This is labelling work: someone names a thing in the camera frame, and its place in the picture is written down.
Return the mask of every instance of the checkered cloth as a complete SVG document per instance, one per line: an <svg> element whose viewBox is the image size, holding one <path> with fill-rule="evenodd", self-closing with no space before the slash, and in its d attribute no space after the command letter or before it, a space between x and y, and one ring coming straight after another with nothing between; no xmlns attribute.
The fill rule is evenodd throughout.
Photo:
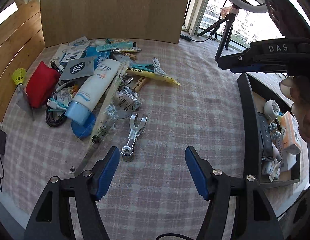
<svg viewBox="0 0 310 240"><path fill-rule="evenodd" d="M245 142L239 75L218 68L214 57L219 43L215 41L180 40L178 45L135 41L142 49L137 54L139 62L158 58L162 69L181 86L152 80L142 88L145 103L139 113L148 115L145 131L136 141L134 160L120 160L108 194L97 203L98 210L110 239L155 239L169 232L196 238L209 203L197 193L184 152L193 145L214 168L242 177ZM41 60L49 64L57 48L43 50L29 69L28 78ZM236 51L230 48L224 53ZM278 75L254 75L282 95ZM3 189L19 208L31 214L50 177L73 176L69 171L84 157L87 143L73 135L69 120L51 128L45 122L45 107L34 110L33 122L15 103L14 95L3 121L7 133ZM120 148L127 142L128 121L116 123L87 169L111 146ZM305 145L301 181L309 173ZM273 208L278 209L297 185L267 190ZM75 234L82 239L75 210L71 199ZM231 197L224 239L230 238L234 210L235 198Z"/></svg>

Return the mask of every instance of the silver bottle opener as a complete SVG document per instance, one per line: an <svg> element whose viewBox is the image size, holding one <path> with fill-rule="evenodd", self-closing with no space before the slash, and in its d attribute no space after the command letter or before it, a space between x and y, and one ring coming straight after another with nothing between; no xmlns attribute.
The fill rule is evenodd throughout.
<svg viewBox="0 0 310 240"><path fill-rule="evenodd" d="M143 133L147 121L147 115L143 114L141 122L138 126L136 126L137 116L138 113L136 112L133 112L133 114L131 115L131 118L129 120L129 126L131 131L129 132L128 142L120 150L123 160L126 162L131 162L133 160L136 138Z"/></svg>

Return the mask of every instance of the yellow shuttlecock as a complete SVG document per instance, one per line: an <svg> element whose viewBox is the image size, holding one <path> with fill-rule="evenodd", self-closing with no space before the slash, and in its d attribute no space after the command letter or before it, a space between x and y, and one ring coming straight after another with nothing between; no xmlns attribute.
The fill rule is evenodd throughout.
<svg viewBox="0 0 310 240"><path fill-rule="evenodd" d="M16 85L23 84L26 70L24 68L18 68L12 74L12 79Z"/></svg>

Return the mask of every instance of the red pouch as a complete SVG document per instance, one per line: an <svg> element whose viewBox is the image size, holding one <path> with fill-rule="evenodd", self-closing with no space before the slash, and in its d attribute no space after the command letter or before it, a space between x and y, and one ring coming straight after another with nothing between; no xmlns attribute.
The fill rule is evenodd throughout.
<svg viewBox="0 0 310 240"><path fill-rule="evenodd" d="M54 91L61 75L41 61L25 89L31 107L39 108Z"/></svg>

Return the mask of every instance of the blue round object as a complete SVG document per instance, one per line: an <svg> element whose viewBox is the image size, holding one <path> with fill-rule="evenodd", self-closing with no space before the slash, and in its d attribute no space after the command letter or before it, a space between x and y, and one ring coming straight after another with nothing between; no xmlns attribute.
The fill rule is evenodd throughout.
<svg viewBox="0 0 310 240"><path fill-rule="evenodd" d="M71 127L72 127L74 135L79 139L86 138L92 133L95 122L96 122L96 118L92 113L90 113L90 115L88 116L83 126L79 125L75 121L72 121Z"/></svg>

